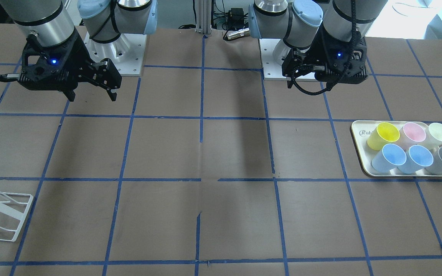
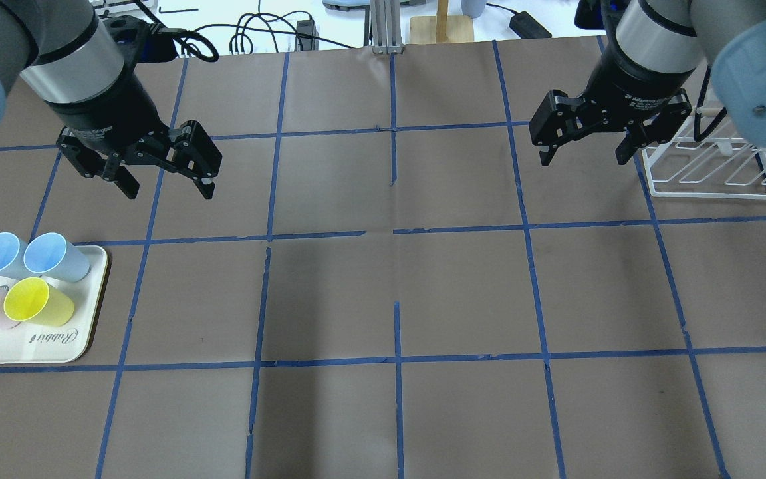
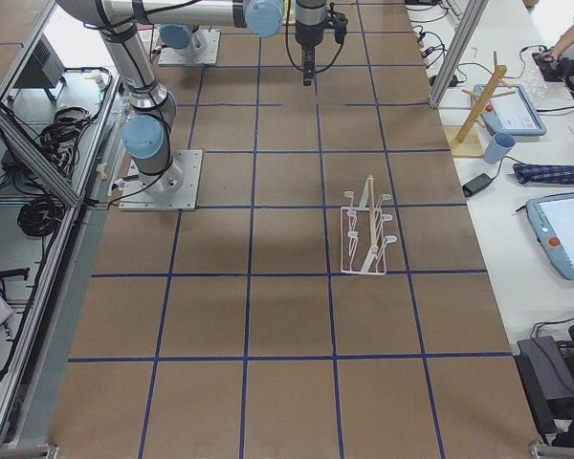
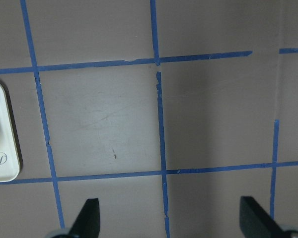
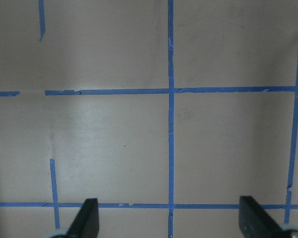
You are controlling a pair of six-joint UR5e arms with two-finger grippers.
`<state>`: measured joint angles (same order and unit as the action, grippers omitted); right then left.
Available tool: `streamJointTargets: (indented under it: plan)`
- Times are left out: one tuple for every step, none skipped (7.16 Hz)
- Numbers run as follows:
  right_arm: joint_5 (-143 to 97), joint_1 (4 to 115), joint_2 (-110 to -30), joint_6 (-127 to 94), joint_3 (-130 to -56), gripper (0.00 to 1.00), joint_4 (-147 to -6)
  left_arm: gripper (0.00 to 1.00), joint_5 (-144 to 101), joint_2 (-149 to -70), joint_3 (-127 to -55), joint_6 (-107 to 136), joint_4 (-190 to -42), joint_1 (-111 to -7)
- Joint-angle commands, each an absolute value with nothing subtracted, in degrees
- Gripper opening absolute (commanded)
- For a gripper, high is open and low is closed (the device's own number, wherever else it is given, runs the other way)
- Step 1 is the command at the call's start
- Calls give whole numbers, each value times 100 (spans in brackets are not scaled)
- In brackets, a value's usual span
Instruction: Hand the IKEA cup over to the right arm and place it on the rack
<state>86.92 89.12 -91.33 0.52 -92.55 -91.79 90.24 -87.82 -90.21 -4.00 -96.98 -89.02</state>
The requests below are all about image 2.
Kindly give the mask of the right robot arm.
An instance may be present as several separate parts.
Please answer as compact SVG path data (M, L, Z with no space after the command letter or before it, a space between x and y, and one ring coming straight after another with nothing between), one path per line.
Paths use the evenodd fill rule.
M576 97L551 90L529 122L542 166L596 133L625 133L619 164L669 142L690 115L683 87L702 61L736 131L766 148L766 1L580 1L575 24L602 29L604 52Z

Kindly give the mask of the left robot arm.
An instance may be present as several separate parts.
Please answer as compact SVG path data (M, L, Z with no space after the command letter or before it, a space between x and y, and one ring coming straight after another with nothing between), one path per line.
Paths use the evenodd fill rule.
M61 119L56 146L81 176L134 199L140 185L128 167L157 166L211 199L221 152L200 122L162 122L136 76L137 64L167 63L179 52L219 58L197 31L154 16L101 19L88 1L0 1L0 122L21 79Z

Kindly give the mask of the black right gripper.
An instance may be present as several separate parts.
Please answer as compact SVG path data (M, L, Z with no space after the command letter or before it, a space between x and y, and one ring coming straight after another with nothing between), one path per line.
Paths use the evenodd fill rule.
M584 91L570 97L550 90L529 121L541 166L549 166L559 146L596 133L626 133L615 148L625 166L638 149L672 139L690 115L683 84L689 72L663 73L636 64L621 51L604 51Z

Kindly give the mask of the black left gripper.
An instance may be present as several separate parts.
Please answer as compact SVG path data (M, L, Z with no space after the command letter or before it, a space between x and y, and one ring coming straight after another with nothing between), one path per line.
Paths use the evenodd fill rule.
M197 181L201 196L213 199L221 151L200 122L189 120L176 128L164 124L133 72L122 73L92 99L56 105L56 114L66 127L57 145L80 175L102 174L109 160L153 164ZM128 199L137 198L140 183L126 167L116 170L114 184Z

